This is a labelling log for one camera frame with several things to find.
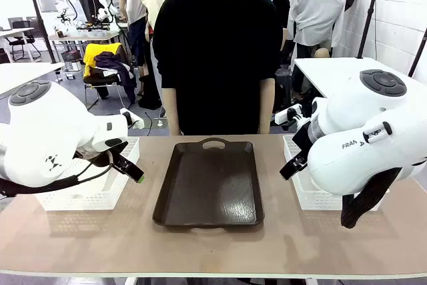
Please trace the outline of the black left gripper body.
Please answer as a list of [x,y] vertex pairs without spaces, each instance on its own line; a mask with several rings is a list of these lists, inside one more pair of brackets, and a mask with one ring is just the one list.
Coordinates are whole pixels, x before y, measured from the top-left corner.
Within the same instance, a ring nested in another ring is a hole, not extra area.
[[104,152],[75,152],[75,158],[87,160],[96,167],[103,168],[110,164],[117,164],[122,155],[116,150],[107,150]]

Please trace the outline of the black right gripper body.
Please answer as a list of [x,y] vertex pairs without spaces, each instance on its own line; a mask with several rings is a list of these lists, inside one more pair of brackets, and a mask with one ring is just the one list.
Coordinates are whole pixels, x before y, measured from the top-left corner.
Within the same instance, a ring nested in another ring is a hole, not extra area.
[[296,155],[296,162],[307,162],[309,150],[316,141],[312,134],[311,121],[305,123],[296,132],[292,140],[300,149],[300,152]]

